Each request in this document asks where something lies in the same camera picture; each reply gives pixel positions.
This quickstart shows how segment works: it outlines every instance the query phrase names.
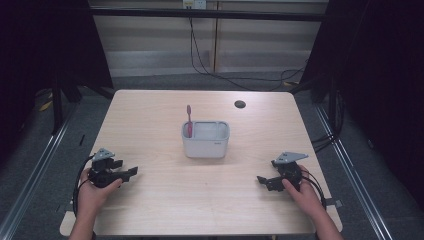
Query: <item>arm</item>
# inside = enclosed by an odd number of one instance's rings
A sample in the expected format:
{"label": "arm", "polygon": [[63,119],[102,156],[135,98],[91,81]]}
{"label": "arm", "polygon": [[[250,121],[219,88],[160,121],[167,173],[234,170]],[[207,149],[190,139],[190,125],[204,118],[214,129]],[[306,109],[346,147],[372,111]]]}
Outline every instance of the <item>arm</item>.
{"label": "arm", "polygon": [[[303,176],[309,177],[306,168],[300,166],[303,170]],[[318,196],[315,193],[311,183],[302,179],[300,183],[300,192],[287,180],[283,179],[283,185],[287,192],[293,197],[297,205],[307,214],[317,229],[319,239],[341,240],[343,239],[333,220],[327,211],[322,207]]]}
{"label": "arm", "polygon": [[[81,173],[81,183],[88,179],[89,168]],[[93,235],[94,222],[96,216],[108,196],[122,184],[122,179],[117,179],[105,188],[97,188],[90,181],[85,182],[78,196],[78,213],[72,228],[70,240],[87,239],[90,240]]]}

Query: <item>metal rail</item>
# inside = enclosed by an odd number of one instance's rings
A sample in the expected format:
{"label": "metal rail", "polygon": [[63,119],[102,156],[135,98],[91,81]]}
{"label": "metal rail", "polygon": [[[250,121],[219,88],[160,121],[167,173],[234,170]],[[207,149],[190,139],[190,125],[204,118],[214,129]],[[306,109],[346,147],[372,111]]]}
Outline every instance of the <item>metal rail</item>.
{"label": "metal rail", "polygon": [[174,17],[174,18],[216,18],[216,19],[251,19],[277,21],[323,22],[326,20],[347,19],[345,15],[326,15],[314,13],[280,13],[252,12],[229,10],[198,10],[198,9],[160,9],[160,8],[127,8],[100,7],[90,8],[42,8],[41,12],[48,14],[87,14],[97,16],[129,16],[129,17]]}
{"label": "metal rail", "polygon": [[37,190],[37,187],[41,183],[41,180],[46,172],[51,159],[53,158],[54,153],[56,152],[57,147],[59,146],[60,141],[62,140],[65,132],[68,128],[69,120],[76,110],[77,104],[72,104],[71,109],[69,110],[69,115],[63,123],[62,127],[53,135],[40,158],[38,159],[37,165],[31,173],[31,176],[28,178],[24,188],[20,192],[16,202],[13,204],[12,208],[7,213],[0,226],[0,239],[9,240],[12,239],[13,235],[18,228],[19,223],[24,216],[25,211],[27,210],[32,197]]}
{"label": "metal rail", "polygon": [[[328,122],[328,116],[321,105],[316,106],[318,116],[327,132],[327,135],[332,134],[332,129]],[[374,231],[380,240],[393,240],[394,238],[390,234],[389,228],[386,225],[380,211],[378,210],[376,204],[369,195],[367,189],[365,188],[364,183],[359,177],[358,172],[355,169],[355,165],[352,163],[349,155],[346,152],[340,139],[337,139],[332,144],[334,150],[336,151],[337,156],[339,157],[340,163],[342,164],[347,177],[349,178],[353,189],[355,190],[356,196],[358,197],[365,214],[368,217],[368,220],[371,223],[371,226],[374,228]]]}

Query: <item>gray floor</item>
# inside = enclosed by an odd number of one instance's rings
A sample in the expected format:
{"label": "gray floor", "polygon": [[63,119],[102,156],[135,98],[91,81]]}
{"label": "gray floor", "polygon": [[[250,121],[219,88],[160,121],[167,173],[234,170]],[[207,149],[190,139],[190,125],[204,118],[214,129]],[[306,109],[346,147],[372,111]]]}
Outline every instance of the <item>gray floor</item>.
{"label": "gray floor", "polygon": [[[280,73],[228,73],[225,76],[279,79]],[[236,84],[247,86],[250,90],[267,91],[279,86],[278,82],[265,82],[263,80],[233,81]],[[200,74],[115,78],[114,83],[115,90],[243,90],[226,79],[216,79]],[[287,89],[288,87],[282,85],[276,91]],[[13,239],[66,239],[60,235],[58,230],[63,218],[61,206],[66,205],[71,198],[77,169],[80,162],[90,154],[110,104],[110,100],[91,90],[81,89],[81,91],[84,97],[76,105],[67,131],[42,176],[41,183],[35,189],[28,208],[18,222],[16,231],[13,231]],[[0,180],[3,183],[0,185],[1,221],[5,220],[8,211],[14,206],[21,189],[27,183],[29,175],[51,138],[52,109],[38,112],[38,107],[46,97],[42,96],[36,99],[36,107],[21,133],[19,147],[9,157],[7,166],[0,170]],[[298,93],[295,95],[295,99],[311,140],[322,137],[325,130],[318,118],[316,105],[310,101],[309,92]],[[67,109],[72,109],[69,107],[70,104],[64,102],[65,112]],[[80,144],[83,135],[85,135],[85,138]],[[418,209],[404,187],[387,169],[381,155],[368,146],[366,136],[363,135],[348,114],[345,116],[341,140],[351,157],[355,171],[358,172],[377,209],[381,212],[383,221],[392,234],[392,239],[422,239],[424,235],[423,213]],[[346,239],[379,239],[333,147],[328,146],[320,151],[317,156],[333,198],[341,200],[343,203],[343,206],[338,208],[343,223],[343,236]],[[99,237],[99,239],[121,238]],[[182,237],[178,239],[205,238]],[[219,239],[264,239],[264,236],[219,237]],[[279,239],[314,239],[314,236],[280,236]]]}

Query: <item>black curtain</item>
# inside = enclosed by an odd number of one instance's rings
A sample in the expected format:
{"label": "black curtain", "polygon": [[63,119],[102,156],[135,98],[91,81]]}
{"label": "black curtain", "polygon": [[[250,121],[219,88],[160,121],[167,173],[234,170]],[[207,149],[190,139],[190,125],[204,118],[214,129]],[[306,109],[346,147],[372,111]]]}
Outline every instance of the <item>black curtain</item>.
{"label": "black curtain", "polygon": [[0,3],[3,156],[13,150],[19,130],[34,105],[35,93],[51,88],[53,77],[58,77],[59,84],[66,79],[68,86],[71,82],[113,88],[88,9],[85,0]]}
{"label": "black curtain", "polygon": [[300,81],[305,86],[313,86],[314,102],[321,102],[329,92],[331,81],[340,79],[370,1],[329,0],[325,14],[333,18],[321,22]]}
{"label": "black curtain", "polygon": [[372,5],[339,88],[354,119],[424,209],[424,4]]}

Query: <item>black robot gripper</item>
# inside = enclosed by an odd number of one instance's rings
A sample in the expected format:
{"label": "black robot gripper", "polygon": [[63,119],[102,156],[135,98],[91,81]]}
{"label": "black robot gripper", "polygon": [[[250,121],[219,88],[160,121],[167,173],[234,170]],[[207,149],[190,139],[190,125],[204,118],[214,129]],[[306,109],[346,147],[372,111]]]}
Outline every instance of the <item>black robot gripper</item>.
{"label": "black robot gripper", "polygon": [[113,156],[113,153],[102,148],[93,157],[88,179],[96,187],[104,188],[119,178],[121,178],[123,182],[129,182],[130,177],[137,174],[138,167],[122,172],[114,171],[114,169],[122,167],[123,160],[115,161],[111,158]]}
{"label": "black robot gripper", "polygon": [[305,157],[308,157],[308,155],[284,152],[277,160],[271,161],[272,166],[277,168],[280,176],[270,179],[257,176],[259,183],[265,185],[268,188],[268,191],[281,192],[285,189],[282,180],[287,179],[297,189],[297,191],[299,191],[300,181],[302,180],[302,170],[295,161]]}

